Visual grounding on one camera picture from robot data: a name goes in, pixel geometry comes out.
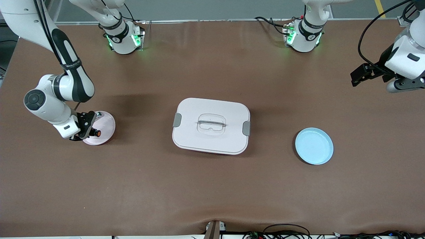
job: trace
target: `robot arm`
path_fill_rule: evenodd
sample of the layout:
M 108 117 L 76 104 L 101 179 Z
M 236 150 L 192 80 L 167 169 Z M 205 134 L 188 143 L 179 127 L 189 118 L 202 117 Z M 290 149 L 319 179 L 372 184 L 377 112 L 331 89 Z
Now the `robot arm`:
M 390 93 L 425 88 L 425 0 L 413 1 L 419 17 L 406 27 L 375 64 L 364 63 L 351 73 L 351 83 L 382 76 Z
M 65 71 L 61 75 L 43 76 L 37 87 L 25 95 L 25 107 L 51 123 L 63 138 L 77 133 L 81 139 L 88 137 L 94 119 L 86 113 L 74 112 L 64 101 L 88 101 L 94 95 L 94 85 L 66 34 L 53 24 L 47 13 L 41 17 L 41 12 L 46 11 L 44 2 L 0 0 L 0 11 L 15 34 L 55 52 Z
M 119 54 L 129 54 L 143 48 L 145 30 L 131 21 L 125 21 L 117 10 L 124 0 L 69 0 L 92 15 L 106 32 L 109 44 Z
M 285 43 L 299 52 L 309 52 L 319 43 L 324 25 L 329 19 L 330 4 L 347 3 L 352 0 L 302 0 L 306 12 L 302 19 L 296 19 L 285 32 Z

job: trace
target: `white container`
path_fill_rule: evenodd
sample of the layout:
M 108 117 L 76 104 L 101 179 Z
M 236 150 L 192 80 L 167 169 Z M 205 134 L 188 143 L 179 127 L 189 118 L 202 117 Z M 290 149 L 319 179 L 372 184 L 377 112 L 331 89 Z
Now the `white container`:
M 248 146 L 250 114 L 241 103 L 184 99 L 173 123 L 173 141 L 184 149 L 240 154 Z

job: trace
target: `light blue plate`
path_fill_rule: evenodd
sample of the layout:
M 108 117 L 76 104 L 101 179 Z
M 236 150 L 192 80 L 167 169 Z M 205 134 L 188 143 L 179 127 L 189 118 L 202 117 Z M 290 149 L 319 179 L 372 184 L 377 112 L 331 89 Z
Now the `light blue plate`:
M 331 159 L 334 144 L 327 133 L 318 128 L 305 128 L 295 139 L 298 155 L 307 163 L 319 165 Z

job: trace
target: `brown table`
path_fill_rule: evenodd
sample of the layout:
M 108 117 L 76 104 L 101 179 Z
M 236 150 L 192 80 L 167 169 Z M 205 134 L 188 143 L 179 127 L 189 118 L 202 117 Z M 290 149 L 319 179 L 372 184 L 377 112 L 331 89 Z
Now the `brown table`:
M 113 139 L 96 147 L 62 139 L 25 109 L 26 92 L 61 69 L 19 40 L 0 89 L 0 236 L 190 234 L 212 219 L 228 230 L 424 231 L 425 92 L 389 94 L 380 78 L 351 86 L 367 23 L 329 22 L 306 54 L 257 22 L 150 25 L 144 51 L 130 55 L 111 52 L 97 26 L 61 26 L 96 86 L 79 111 L 116 118 Z M 401 30 L 378 21 L 364 54 L 377 60 Z M 174 113 L 188 97 L 245 104 L 246 151 L 175 146 Z M 307 127 L 331 136 L 328 163 L 297 158 L 294 138 Z

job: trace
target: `light pink plate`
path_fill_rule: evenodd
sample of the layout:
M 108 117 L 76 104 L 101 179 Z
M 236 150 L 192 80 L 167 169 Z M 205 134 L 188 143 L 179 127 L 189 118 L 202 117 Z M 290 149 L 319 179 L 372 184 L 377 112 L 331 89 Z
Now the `light pink plate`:
M 100 112 L 102 115 L 97 117 L 93 123 L 93 128 L 100 130 L 101 134 L 99 137 L 90 136 L 89 138 L 84 139 L 84 143 L 88 145 L 101 145 L 106 143 L 115 132 L 115 119 L 112 114 L 105 111 L 96 111 Z

